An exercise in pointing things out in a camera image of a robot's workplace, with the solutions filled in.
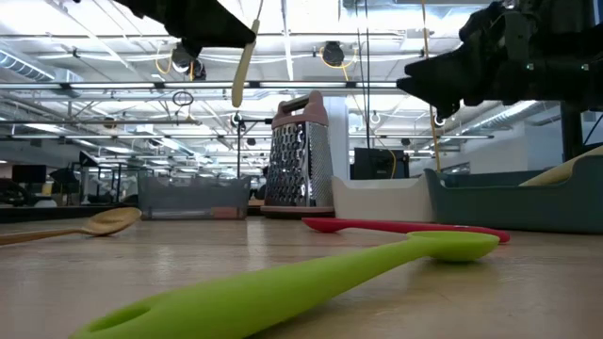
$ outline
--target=wooden countertop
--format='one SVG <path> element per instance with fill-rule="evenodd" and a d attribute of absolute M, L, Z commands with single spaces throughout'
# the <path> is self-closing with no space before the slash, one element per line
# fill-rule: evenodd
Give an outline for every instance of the wooden countertop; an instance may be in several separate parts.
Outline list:
<path fill-rule="evenodd" d="M 8 224 L 0 233 L 76 226 Z M 108 238 L 0 247 L 0 336 L 66 338 L 95 317 L 174 287 L 402 239 L 299 221 L 149 221 Z M 603 236 L 513 233 L 468 266 L 401 266 L 254 338 L 600 338 Z"/>

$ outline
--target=green silicone spoon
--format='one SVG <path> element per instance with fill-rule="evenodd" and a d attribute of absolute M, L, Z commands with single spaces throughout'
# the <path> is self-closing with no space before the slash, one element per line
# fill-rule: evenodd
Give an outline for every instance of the green silicone spoon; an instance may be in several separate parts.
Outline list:
<path fill-rule="evenodd" d="M 499 240 L 467 232 L 414 232 L 408 237 L 166 292 L 97 319 L 70 338 L 243 338 L 417 258 L 473 261 L 493 250 Z"/>

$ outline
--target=computer screen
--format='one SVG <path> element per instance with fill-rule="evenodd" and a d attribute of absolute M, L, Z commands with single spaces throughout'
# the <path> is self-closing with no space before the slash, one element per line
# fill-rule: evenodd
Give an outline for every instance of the computer screen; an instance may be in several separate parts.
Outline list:
<path fill-rule="evenodd" d="M 13 165 L 12 181 L 25 184 L 46 183 L 46 165 Z"/>
<path fill-rule="evenodd" d="M 401 150 L 354 149 L 352 180 L 404 179 L 408 178 L 408 155 Z"/>

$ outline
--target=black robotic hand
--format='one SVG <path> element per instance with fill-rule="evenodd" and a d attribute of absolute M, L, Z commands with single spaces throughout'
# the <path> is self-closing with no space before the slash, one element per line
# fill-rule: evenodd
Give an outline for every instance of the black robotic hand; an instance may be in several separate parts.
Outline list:
<path fill-rule="evenodd" d="M 407 65 L 398 88 L 433 105 L 439 119 L 456 113 L 461 100 L 603 104 L 603 24 L 552 33 L 545 16 L 494 2 L 471 15 L 457 50 Z"/>
<path fill-rule="evenodd" d="M 181 38 L 179 44 L 193 61 L 204 47 L 244 48 L 255 41 L 255 33 L 218 0 L 115 0 L 130 8 L 134 15 L 148 16 L 163 25 L 170 35 Z"/>

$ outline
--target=white tray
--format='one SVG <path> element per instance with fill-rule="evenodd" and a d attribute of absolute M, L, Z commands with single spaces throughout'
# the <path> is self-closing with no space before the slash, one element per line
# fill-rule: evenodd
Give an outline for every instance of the white tray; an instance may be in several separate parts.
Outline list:
<path fill-rule="evenodd" d="M 335 215 L 361 220 L 432 222 L 427 180 L 347 180 L 333 177 Z"/>

